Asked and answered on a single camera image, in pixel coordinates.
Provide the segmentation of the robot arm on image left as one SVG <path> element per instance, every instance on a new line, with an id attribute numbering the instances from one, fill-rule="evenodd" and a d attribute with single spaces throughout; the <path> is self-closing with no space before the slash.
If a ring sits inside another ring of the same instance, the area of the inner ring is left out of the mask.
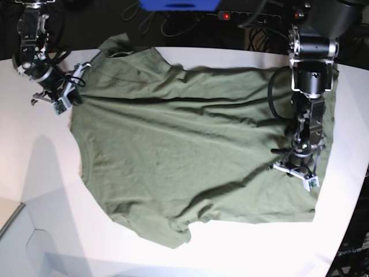
<path id="1" fill-rule="evenodd" d="M 41 86 L 42 91 L 32 96 L 31 105 L 46 102 L 57 114 L 82 104 L 78 89 L 86 86 L 82 79 L 84 71 L 91 67 L 89 62 L 78 63 L 73 70 L 64 71 L 60 64 L 70 54 L 67 49 L 58 50 L 50 56 L 53 48 L 50 40 L 47 8 L 55 1 L 15 1 L 23 7 L 18 19 L 17 33 L 20 37 L 19 50 L 13 55 L 15 71 Z"/>

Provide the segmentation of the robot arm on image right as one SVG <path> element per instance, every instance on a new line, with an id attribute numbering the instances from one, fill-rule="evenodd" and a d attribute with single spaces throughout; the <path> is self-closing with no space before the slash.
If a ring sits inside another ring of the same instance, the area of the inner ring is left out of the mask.
<path id="1" fill-rule="evenodd" d="M 326 141 L 324 94 L 333 90 L 340 37 L 367 6 L 368 1 L 311 1 L 308 14 L 291 25 L 287 37 L 289 64 L 272 74 L 267 88 L 273 116 L 269 123 L 286 127 L 288 146 L 271 149 L 279 159 L 269 165 L 269 170 L 298 178 L 307 186 L 317 186 L 317 169 Z M 284 72 L 291 75 L 291 118 L 277 112 L 273 99 L 274 82 Z"/>

